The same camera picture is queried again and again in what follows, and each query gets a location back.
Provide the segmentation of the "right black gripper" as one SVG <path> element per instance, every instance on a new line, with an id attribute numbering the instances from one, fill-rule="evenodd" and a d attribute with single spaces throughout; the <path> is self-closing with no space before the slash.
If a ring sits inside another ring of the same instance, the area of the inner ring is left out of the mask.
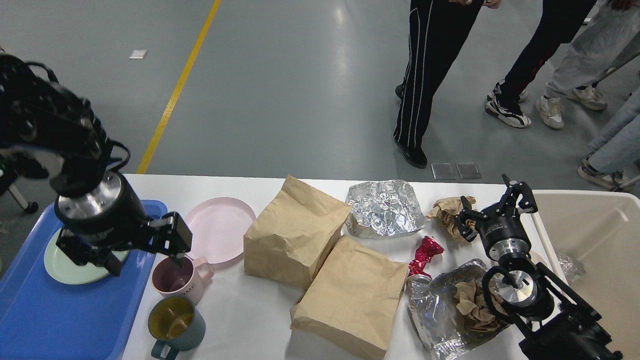
<path id="1" fill-rule="evenodd" d="M 487 257 L 495 262 L 527 257 L 531 242 L 521 223 L 521 214 L 538 212 L 534 193 L 526 182 L 511 180 L 506 173 L 502 174 L 502 180 L 506 191 L 496 205 L 481 212 L 473 209 L 466 196 L 460 196 L 462 207 L 454 217 L 461 237 L 471 243 L 479 234 Z"/>

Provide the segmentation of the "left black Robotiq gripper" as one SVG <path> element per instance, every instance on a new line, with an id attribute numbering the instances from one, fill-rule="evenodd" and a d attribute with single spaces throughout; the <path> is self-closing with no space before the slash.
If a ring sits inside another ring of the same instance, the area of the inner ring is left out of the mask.
<path id="1" fill-rule="evenodd" d="M 97 187 L 79 197 L 58 196 L 54 211 L 62 221 L 55 245 L 78 266 L 93 264 L 121 275 L 130 249 L 166 255 L 182 269 L 193 234 L 178 212 L 149 218 L 126 178 L 108 171 Z"/>

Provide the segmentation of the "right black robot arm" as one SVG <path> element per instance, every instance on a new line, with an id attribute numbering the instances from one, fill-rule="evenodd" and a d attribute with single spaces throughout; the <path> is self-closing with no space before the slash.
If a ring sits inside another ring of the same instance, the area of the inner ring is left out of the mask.
<path id="1" fill-rule="evenodd" d="M 502 178 L 506 191 L 498 202 L 474 210 L 462 196 L 454 218 L 462 237 L 479 236 L 496 262 L 481 281 L 490 312 L 517 326 L 519 348 L 530 360 L 621 360 L 621 351 L 607 347 L 611 336 L 599 325 L 601 315 L 546 265 L 531 261 L 521 214 L 537 212 L 534 194 L 525 182 Z"/>

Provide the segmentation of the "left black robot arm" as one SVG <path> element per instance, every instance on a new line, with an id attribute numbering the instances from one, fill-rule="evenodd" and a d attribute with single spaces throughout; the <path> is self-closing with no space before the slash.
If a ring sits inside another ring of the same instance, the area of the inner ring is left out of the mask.
<path id="1" fill-rule="evenodd" d="M 90 101 L 42 63 L 1 54 L 1 191 L 17 178 L 46 179 L 62 222 L 56 246 L 76 265 L 121 274 L 116 251 L 166 255 L 182 267 L 192 232 L 178 212 L 152 219 L 121 168 L 130 150 L 110 139 Z"/>

